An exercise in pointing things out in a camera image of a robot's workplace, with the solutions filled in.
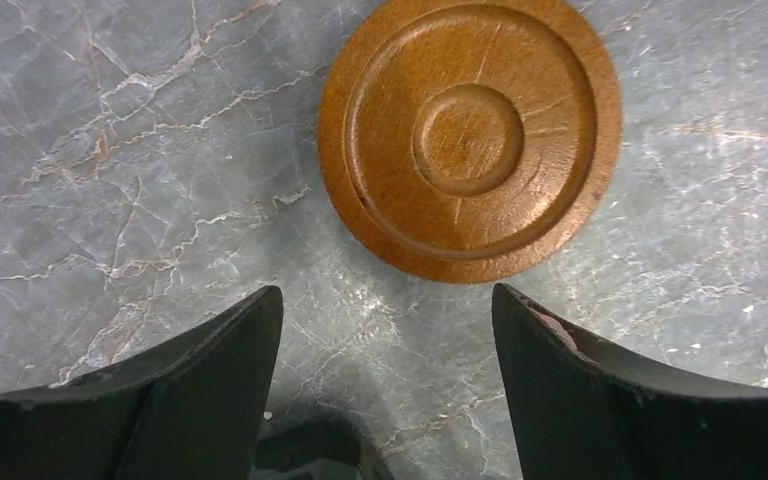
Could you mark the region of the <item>brown wooden coaster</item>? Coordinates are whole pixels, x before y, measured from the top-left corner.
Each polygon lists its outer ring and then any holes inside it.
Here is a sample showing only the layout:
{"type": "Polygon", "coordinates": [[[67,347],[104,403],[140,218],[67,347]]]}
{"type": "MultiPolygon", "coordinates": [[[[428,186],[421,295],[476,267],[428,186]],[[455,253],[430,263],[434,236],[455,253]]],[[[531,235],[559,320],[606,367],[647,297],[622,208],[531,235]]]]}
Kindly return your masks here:
{"type": "Polygon", "coordinates": [[[320,169],[382,261],[495,281],[559,250],[603,198],[618,79],[564,1],[388,1],[349,37],[319,112],[320,169]]]}

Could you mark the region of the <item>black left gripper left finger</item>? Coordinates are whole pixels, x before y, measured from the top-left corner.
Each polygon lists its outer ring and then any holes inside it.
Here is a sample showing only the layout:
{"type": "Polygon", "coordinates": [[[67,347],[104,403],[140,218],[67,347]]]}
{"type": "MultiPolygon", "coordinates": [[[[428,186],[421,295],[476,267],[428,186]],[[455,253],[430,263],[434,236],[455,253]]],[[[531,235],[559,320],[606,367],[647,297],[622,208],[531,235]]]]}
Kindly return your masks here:
{"type": "Polygon", "coordinates": [[[246,479],[283,298],[213,319],[61,386],[0,393],[0,479],[246,479]]]}

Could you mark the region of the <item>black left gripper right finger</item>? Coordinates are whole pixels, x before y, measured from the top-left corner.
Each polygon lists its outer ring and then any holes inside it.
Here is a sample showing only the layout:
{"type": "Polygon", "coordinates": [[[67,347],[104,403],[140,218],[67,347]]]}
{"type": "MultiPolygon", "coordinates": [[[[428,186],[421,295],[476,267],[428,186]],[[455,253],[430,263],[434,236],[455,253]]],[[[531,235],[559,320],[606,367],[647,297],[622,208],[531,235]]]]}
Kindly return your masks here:
{"type": "Polygon", "coordinates": [[[624,348],[506,284],[497,359],[527,479],[768,479],[768,388],[624,348]]]}

